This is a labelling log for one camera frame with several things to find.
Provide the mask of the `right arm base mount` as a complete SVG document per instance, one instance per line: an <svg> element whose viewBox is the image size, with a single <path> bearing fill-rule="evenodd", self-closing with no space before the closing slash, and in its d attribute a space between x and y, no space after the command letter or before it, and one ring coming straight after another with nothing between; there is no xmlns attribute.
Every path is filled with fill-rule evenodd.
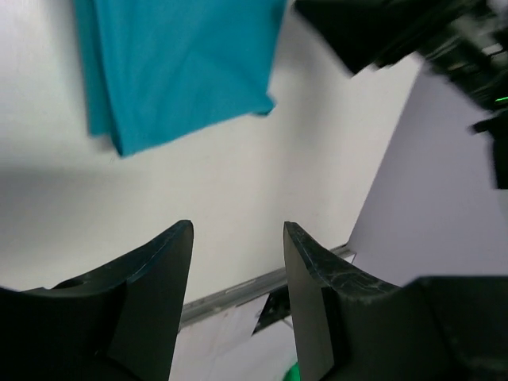
<svg viewBox="0 0 508 381"><path fill-rule="evenodd" d="M291 305L288 287L279 287L269 294L252 334L255 335L290 315Z"/></svg>

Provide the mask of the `teal t-shirt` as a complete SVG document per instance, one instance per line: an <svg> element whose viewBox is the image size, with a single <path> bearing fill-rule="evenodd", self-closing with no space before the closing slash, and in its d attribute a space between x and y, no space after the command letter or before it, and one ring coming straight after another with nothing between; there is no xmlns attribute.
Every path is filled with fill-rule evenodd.
<svg viewBox="0 0 508 381"><path fill-rule="evenodd" d="M284 1L76 1L88 128L122 157L267 115Z"/></svg>

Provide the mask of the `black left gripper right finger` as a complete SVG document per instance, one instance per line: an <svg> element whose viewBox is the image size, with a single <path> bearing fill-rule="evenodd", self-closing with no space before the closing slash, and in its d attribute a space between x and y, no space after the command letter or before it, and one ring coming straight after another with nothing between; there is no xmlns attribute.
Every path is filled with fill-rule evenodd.
<svg viewBox="0 0 508 381"><path fill-rule="evenodd" d="M294 222L283 247L302 379L506 379L506 277L425 276L397 287Z"/></svg>

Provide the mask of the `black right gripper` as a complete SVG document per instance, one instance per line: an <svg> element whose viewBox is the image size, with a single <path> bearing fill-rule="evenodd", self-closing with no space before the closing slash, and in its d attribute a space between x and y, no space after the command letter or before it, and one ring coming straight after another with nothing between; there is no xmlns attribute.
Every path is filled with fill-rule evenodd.
<svg viewBox="0 0 508 381"><path fill-rule="evenodd" d="M414 52L412 24L427 1L297 1L294 10L313 27L352 75L384 67ZM507 111L507 4L474 1L419 49L433 72L475 105Z"/></svg>

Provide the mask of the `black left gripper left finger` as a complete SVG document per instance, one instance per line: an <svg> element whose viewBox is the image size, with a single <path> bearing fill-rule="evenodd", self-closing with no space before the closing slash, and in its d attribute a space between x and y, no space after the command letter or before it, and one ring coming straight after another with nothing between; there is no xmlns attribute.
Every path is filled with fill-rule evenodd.
<svg viewBox="0 0 508 381"><path fill-rule="evenodd" d="M179 221L51 289L2 289L2 379L168 379L193 241Z"/></svg>

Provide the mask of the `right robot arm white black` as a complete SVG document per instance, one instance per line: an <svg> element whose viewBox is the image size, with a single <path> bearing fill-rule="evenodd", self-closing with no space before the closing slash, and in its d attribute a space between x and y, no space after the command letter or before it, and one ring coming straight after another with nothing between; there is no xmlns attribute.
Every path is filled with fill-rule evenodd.
<svg viewBox="0 0 508 381"><path fill-rule="evenodd" d="M490 117L495 186L507 188L507 8L489 1L297 1L295 11L352 75L416 52Z"/></svg>

